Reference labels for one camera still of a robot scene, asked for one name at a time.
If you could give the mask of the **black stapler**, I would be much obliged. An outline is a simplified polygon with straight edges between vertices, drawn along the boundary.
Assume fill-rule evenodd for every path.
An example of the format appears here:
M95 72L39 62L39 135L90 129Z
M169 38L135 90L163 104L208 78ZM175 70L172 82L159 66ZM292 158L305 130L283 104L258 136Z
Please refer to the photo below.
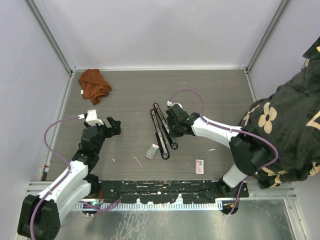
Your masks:
M154 109L150 110L151 119L153 121L154 127L155 127L155 135L156 139L159 145L160 154L163 160L168 160L170 158L170 153L167 148L165 139L163 137L162 131L160 129L160 125L157 120L157 116Z
M178 148L178 143L174 137L170 136L170 130L169 130L168 123L167 123L158 103L153 104L153 109L155 110L155 113L161 122L161 127L164 131L164 134L168 140L170 147L173 150L176 150Z

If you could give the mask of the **red white staple box sleeve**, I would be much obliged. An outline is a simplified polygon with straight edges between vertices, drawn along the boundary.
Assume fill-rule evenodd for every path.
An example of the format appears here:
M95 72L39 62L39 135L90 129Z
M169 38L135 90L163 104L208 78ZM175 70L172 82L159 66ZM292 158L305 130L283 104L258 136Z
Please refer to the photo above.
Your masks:
M195 160L195 173L199 175L204 174L204 160L202 159Z

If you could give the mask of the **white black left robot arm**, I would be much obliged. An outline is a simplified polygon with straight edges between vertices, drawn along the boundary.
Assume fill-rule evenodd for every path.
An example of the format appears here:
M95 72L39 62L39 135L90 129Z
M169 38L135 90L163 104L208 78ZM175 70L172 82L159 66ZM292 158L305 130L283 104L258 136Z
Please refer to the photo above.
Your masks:
M17 233L32 240L53 240L61 223L84 197L95 198L100 193L99 179L91 171L99 160L106 139L121 134L121 121L107 117L110 126L98 117L84 118L78 150L54 182L36 195L27 195L23 202Z

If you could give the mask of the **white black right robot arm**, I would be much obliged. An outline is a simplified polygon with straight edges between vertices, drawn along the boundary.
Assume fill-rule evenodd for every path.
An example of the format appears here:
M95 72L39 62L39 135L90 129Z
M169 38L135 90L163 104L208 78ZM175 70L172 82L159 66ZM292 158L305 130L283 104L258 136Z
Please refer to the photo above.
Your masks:
M277 149L258 135L254 128L243 129L222 124L196 112L188 114L178 103L165 112L172 137L202 137L230 149L234 164L218 181L218 189L225 197L231 197L242 181L254 176L277 156Z

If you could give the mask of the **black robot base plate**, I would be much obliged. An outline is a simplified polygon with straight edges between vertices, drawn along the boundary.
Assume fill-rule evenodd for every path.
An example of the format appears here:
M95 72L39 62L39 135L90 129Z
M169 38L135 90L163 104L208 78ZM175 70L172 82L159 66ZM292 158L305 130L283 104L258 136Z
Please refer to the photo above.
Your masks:
M218 198L235 198L238 190L223 190L214 180L102 180L84 200L98 199L122 204L174 203L179 196L184 204L209 204Z

